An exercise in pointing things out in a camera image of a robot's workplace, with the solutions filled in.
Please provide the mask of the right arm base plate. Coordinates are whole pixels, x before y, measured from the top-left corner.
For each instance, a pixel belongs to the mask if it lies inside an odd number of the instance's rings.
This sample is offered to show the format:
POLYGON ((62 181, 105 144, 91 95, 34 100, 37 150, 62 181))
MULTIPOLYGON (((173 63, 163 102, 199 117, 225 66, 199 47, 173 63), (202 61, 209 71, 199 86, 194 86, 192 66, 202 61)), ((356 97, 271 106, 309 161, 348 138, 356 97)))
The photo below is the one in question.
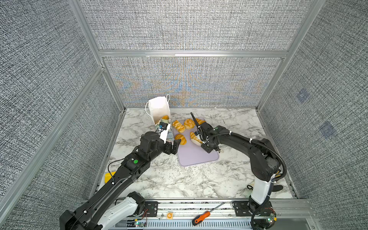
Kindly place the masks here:
MULTIPOLYGON (((234 208, 235 214, 237 217, 251 217, 253 212, 259 207, 260 205, 256 202, 249 202, 249 200, 242 200, 242 201, 233 201, 232 207, 234 208)), ((275 210, 272 207, 270 201, 268 201, 260 211, 258 211, 255 217, 268 217, 271 214, 275 214, 275 210)))

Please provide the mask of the floral paper gift bag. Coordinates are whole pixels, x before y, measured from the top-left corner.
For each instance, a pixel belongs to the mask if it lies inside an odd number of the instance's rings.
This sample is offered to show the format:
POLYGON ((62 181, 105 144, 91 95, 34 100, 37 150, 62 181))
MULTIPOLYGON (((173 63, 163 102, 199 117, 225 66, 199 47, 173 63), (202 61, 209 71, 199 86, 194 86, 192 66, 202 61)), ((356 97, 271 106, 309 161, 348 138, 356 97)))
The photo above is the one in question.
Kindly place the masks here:
POLYGON ((174 140, 173 132, 172 132, 172 123, 171 123, 171 112, 169 108, 170 95, 159 96, 153 99, 150 99, 145 105, 145 112, 149 115, 152 121, 155 124, 155 127, 159 122, 165 122, 170 124, 170 130, 167 135, 167 141, 172 142, 174 140), (162 119, 163 116, 168 115, 169 119, 162 119))

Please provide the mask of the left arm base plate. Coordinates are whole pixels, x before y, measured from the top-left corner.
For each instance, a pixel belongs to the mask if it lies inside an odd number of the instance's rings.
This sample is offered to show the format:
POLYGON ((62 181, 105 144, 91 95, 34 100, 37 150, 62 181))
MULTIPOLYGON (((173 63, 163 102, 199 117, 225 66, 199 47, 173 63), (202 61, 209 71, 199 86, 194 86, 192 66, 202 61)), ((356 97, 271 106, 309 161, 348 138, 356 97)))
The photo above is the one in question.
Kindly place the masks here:
POLYGON ((144 206, 144 211, 146 212, 147 217, 157 217, 158 213, 158 205, 157 201, 146 201, 144 206))

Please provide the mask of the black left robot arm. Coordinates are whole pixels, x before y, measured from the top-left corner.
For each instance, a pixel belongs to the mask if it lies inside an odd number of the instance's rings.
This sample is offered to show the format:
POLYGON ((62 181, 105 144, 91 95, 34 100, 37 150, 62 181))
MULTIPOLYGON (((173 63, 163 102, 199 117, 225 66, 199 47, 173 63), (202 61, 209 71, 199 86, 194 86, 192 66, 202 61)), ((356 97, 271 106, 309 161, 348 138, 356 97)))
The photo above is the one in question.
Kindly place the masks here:
POLYGON ((101 230, 98 223, 118 196, 150 167, 161 153, 176 154, 181 140, 164 141, 160 134, 149 131, 140 138, 140 145, 127 155, 112 178, 86 203, 75 211, 66 210, 59 218, 61 230, 101 230))

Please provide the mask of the long scored bread loaf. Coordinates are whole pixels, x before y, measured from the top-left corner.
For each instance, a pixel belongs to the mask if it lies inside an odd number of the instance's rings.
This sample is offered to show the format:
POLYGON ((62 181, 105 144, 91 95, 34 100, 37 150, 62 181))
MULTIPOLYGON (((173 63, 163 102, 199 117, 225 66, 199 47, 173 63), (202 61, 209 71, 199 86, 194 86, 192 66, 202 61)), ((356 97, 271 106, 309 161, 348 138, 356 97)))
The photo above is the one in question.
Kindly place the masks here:
POLYGON ((201 140, 196 138, 194 132, 190 132, 190 139, 197 146, 201 146, 203 144, 203 142, 201 140))

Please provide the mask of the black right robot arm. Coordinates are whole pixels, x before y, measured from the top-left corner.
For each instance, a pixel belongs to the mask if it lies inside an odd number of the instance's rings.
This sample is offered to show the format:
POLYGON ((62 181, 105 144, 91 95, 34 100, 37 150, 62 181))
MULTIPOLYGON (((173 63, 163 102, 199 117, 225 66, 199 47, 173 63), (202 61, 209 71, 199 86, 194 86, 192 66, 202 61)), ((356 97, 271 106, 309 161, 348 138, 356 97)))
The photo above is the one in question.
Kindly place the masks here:
POLYGON ((207 122, 200 124, 194 114, 191 116, 197 127, 195 135, 200 139, 201 148, 204 151, 219 152, 219 145, 222 144, 244 153, 250 159, 255 184, 249 196, 248 209, 250 213, 257 215, 266 207, 273 192, 274 183, 286 176, 285 162, 268 139, 251 139, 223 126, 212 127, 207 122))

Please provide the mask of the small striped croissant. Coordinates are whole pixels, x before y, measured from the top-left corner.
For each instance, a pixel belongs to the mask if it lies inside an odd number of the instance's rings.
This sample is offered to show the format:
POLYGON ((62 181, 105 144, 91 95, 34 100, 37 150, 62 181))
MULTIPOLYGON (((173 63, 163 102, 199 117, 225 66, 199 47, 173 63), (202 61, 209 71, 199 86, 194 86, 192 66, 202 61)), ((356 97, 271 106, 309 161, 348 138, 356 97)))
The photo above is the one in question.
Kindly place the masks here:
POLYGON ((187 143, 187 140, 186 140, 186 137, 182 134, 177 134, 175 137, 174 137, 175 140, 180 140, 180 144, 181 145, 186 145, 187 143))

